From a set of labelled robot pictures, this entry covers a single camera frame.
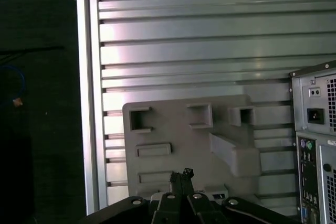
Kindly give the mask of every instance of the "bolt head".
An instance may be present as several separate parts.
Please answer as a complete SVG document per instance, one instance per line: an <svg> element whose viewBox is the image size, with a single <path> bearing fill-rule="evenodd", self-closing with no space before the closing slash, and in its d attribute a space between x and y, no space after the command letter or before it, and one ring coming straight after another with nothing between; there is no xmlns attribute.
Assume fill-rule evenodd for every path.
<svg viewBox="0 0 336 224"><path fill-rule="evenodd" d="M194 194L193 197L194 197L194 199L200 199L202 197L202 195L201 194Z"/></svg>
<svg viewBox="0 0 336 224"><path fill-rule="evenodd" d="M133 205L140 205L141 204L141 201L139 201L138 199L134 200L132 202Z"/></svg>
<svg viewBox="0 0 336 224"><path fill-rule="evenodd" d="M229 204L235 206L238 204L238 201L236 201L235 199L231 199L229 200Z"/></svg>

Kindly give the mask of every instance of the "ventilation grille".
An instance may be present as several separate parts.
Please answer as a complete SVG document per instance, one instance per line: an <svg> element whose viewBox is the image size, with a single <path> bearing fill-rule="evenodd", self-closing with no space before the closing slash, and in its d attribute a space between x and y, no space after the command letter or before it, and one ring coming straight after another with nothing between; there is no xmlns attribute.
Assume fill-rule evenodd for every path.
<svg viewBox="0 0 336 224"><path fill-rule="evenodd" d="M334 177L327 176L327 188L330 221L336 223L336 170L334 170Z"/></svg>
<svg viewBox="0 0 336 224"><path fill-rule="evenodd" d="M333 132L336 132L336 79L330 80L330 84L327 85L328 90L328 105L329 105L329 123Z"/></svg>

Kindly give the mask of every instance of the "computer tower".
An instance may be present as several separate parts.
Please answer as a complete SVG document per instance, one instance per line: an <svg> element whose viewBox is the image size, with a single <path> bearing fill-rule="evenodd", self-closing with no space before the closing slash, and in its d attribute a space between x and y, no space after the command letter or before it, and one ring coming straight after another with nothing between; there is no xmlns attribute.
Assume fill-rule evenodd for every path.
<svg viewBox="0 0 336 224"><path fill-rule="evenodd" d="M301 221L336 223L336 61L290 73Z"/></svg>

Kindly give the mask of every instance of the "slotted aluminum panel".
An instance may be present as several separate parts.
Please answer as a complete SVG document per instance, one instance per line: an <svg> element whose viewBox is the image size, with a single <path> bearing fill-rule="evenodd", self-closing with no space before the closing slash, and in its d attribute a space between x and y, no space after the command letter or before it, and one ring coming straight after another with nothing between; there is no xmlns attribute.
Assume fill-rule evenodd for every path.
<svg viewBox="0 0 336 224"><path fill-rule="evenodd" d="M288 73L334 59L335 0L77 0L87 212L127 194L122 106L247 94L259 197L293 197ZM272 205L287 215L296 206Z"/></svg>

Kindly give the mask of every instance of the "dark floor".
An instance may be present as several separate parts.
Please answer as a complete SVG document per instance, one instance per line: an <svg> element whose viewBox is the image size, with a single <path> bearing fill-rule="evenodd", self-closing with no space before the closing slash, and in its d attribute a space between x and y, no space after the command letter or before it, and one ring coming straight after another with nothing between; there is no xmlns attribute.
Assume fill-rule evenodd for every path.
<svg viewBox="0 0 336 224"><path fill-rule="evenodd" d="M63 47L10 62L27 90L20 108L0 107L0 213L12 217L4 223L20 223L18 212L38 224L85 215L76 15L72 0L0 0L0 51ZM17 77L0 72L2 97L13 95Z"/></svg>

